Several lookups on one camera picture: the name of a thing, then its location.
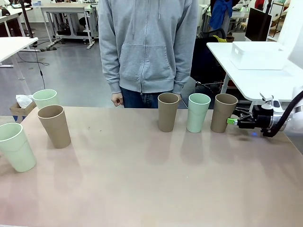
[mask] cup rim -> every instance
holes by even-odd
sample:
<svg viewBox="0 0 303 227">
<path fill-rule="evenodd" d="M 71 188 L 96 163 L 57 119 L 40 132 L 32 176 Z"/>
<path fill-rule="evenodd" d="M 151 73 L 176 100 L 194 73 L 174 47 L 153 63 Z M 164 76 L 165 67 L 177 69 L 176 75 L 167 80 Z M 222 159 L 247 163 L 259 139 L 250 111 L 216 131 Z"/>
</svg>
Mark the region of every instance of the cup rim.
<svg viewBox="0 0 303 227">
<path fill-rule="evenodd" d="M 53 116 L 53 117 L 40 117 L 40 116 L 39 116 L 39 112 L 40 112 L 41 110 L 43 110 L 44 108 L 47 108 L 47 107 L 49 107 L 49 106 L 59 106 L 59 107 L 62 108 L 62 111 L 61 111 L 59 114 L 57 114 L 56 116 Z M 41 109 L 38 111 L 37 115 L 38 115 L 38 117 L 41 118 L 41 119 L 52 119 L 52 118 L 55 118 L 55 117 L 60 116 L 63 112 L 64 112 L 64 108 L 63 108 L 63 106 L 61 106 L 61 105 L 47 105 L 47 106 L 41 108 Z"/>
<path fill-rule="evenodd" d="M 35 94 L 39 93 L 39 92 L 42 92 L 42 91 L 54 91 L 55 94 L 50 97 L 50 98 L 44 98 L 44 99 L 36 99 L 34 98 Z M 54 98 L 55 96 L 57 95 L 57 91 L 53 90 L 53 89 L 43 89 L 43 90 L 40 90 L 40 91 L 36 91 L 34 94 L 33 94 L 33 99 L 36 100 L 36 101 L 46 101 L 46 100 L 49 100 L 51 98 Z"/>
<path fill-rule="evenodd" d="M 192 95 L 203 95 L 203 96 L 205 96 L 205 97 L 207 97 L 208 99 L 209 99 L 209 101 L 207 102 L 207 103 L 196 103 L 196 102 L 194 102 L 194 101 L 192 101 L 191 99 L 190 99 L 190 97 L 192 96 Z M 192 102 L 192 103 L 194 103 L 194 104 L 197 104 L 197 105 L 207 105 L 207 104 L 209 104 L 210 102 L 211 102 L 211 98 L 208 96 L 208 95 L 205 95 L 205 94 L 202 94 L 202 93 L 193 93 L 193 94 L 191 94 L 189 97 L 188 97 L 188 99 L 189 99 L 189 101 L 190 102 Z"/>
<path fill-rule="evenodd" d="M 12 136 L 12 137 L 10 137 L 10 138 L 8 138 L 8 139 L 0 140 L 0 142 L 6 142 L 6 141 L 8 141 L 8 140 L 11 140 L 11 139 L 17 137 L 17 136 L 22 132 L 22 130 L 23 130 L 22 124 L 13 123 L 13 122 L 12 122 L 12 123 L 7 123 L 7 124 L 3 124 L 3 125 L 0 126 L 0 128 L 3 127 L 3 126 L 5 126 L 5 125 L 8 125 L 8 124 L 16 124 L 16 125 L 20 126 L 20 127 L 21 127 L 21 128 L 20 128 L 20 131 L 19 131 L 16 135 L 14 135 L 14 136 Z"/>
<path fill-rule="evenodd" d="M 159 97 L 160 97 L 161 95 L 163 95 L 163 94 L 172 94 L 172 95 L 175 95 L 175 96 L 178 98 L 178 101 L 176 101 L 176 102 L 174 102 L 174 103 L 165 103 L 165 102 L 163 102 L 163 101 L 161 101 L 161 100 L 159 99 Z M 179 96 L 176 95 L 176 94 L 174 94 L 174 93 L 165 92 L 165 93 L 162 93 L 162 94 L 158 95 L 158 101 L 161 102 L 161 103 L 163 103 L 163 104 L 173 105 L 173 104 L 178 103 L 178 102 L 180 101 L 180 99 L 179 99 Z"/>
<path fill-rule="evenodd" d="M 231 97 L 233 97 L 233 98 L 235 98 L 235 99 L 236 99 L 236 102 L 231 103 L 231 104 L 229 104 L 229 103 L 223 103 L 223 102 L 219 101 L 219 100 L 218 100 L 218 98 L 217 98 L 217 97 L 218 97 L 218 96 L 220 96 L 220 95 L 231 96 Z M 215 99 L 216 99 L 216 101 L 218 101 L 219 103 L 224 104 L 224 105 L 235 105 L 235 104 L 237 104 L 237 103 L 238 103 L 238 99 L 237 99 L 235 96 L 230 95 L 230 94 L 227 94 L 227 93 L 224 93 L 224 94 L 217 94 L 217 95 L 216 95 L 216 97 L 215 97 Z"/>
</svg>

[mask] paper cup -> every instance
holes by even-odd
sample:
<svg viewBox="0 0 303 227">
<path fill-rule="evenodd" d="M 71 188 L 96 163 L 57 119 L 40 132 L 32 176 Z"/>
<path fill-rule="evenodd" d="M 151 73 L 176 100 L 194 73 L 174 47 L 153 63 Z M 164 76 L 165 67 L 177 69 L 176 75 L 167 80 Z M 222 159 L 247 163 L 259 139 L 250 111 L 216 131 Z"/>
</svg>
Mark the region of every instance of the paper cup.
<svg viewBox="0 0 303 227">
<path fill-rule="evenodd" d="M 25 172 L 36 164 L 23 126 L 8 123 L 0 126 L 0 150 L 17 172 Z"/>
<path fill-rule="evenodd" d="M 229 94 L 218 94 L 214 102 L 214 112 L 210 129 L 217 133 L 223 133 L 227 127 L 227 118 L 230 118 L 238 99 Z"/>
<path fill-rule="evenodd" d="M 43 107 L 48 105 L 59 105 L 57 92 L 51 89 L 35 92 L 33 94 L 33 100 L 38 106 L 38 109 L 42 109 Z"/>
<path fill-rule="evenodd" d="M 210 97 L 204 94 L 191 94 L 188 102 L 187 115 L 187 130 L 193 133 L 198 133 L 202 130 L 208 107 L 210 104 Z"/>
<path fill-rule="evenodd" d="M 64 108 L 49 105 L 38 111 L 38 117 L 55 148 L 65 148 L 71 143 Z"/>
<path fill-rule="evenodd" d="M 173 93 L 163 93 L 158 96 L 159 129 L 170 132 L 174 129 L 179 97 Z"/>
</svg>

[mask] mint green cup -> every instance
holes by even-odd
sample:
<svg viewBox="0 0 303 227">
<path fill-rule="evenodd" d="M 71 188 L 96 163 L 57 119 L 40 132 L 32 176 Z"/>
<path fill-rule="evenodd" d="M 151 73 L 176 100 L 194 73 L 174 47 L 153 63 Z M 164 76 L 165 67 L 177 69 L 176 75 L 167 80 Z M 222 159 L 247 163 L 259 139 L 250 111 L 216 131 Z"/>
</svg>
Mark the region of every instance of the mint green cup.
<svg viewBox="0 0 303 227">
<path fill-rule="evenodd" d="M 8 123 L 0 126 L 0 151 L 17 172 L 25 172 L 36 164 L 23 126 Z"/>
<path fill-rule="evenodd" d="M 210 104 L 210 97 L 204 94 L 195 93 L 189 96 L 187 130 L 198 133 L 202 130 L 202 125 Z"/>
<path fill-rule="evenodd" d="M 51 89 L 45 89 L 37 91 L 33 94 L 33 100 L 35 101 L 38 109 L 42 109 L 48 105 L 59 105 L 57 92 Z"/>
</svg>

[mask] black office chair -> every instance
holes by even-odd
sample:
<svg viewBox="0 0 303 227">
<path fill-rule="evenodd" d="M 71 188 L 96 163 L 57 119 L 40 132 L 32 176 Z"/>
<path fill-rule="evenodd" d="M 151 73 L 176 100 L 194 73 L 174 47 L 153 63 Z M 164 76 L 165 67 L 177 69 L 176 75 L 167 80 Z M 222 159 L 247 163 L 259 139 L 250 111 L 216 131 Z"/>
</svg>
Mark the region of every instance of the black office chair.
<svg viewBox="0 0 303 227">
<path fill-rule="evenodd" d="M 197 36 L 190 76 L 196 81 L 195 87 L 204 86 L 217 93 L 221 90 L 225 71 L 206 46 L 207 43 L 218 43 L 213 35 L 222 39 L 226 38 L 224 30 L 221 28 L 210 32 L 201 32 Z"/>
</svg>

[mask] cardboard box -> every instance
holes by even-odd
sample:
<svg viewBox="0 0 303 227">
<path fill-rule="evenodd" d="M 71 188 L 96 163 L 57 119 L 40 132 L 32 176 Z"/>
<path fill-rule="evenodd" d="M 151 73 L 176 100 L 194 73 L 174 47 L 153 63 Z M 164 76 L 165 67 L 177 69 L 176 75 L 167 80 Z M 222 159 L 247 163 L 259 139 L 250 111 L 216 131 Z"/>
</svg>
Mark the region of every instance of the cardboard box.
<svg viewBox="0 0 303 227">
<path fill-rule="evenodd" d="M 228 34 L 228 35 L 226 36 L 226 41 L 227 41 L 228 43 L 232 43 L 234 40 L 235 40 L 235 37 L 233 37 L 232 35 Z"/>
<path fill-rule="evenodd" d="M 30 112 L 36 107 L 36 103 L 33 101 L 26 108 L 21 108 L 19 104 L 16 102 L 9 109 L 11 114 L 13 115 L 16 122 L 20 123 L 24 120 L 26 116 L 29 115 Z"/>
</svg>

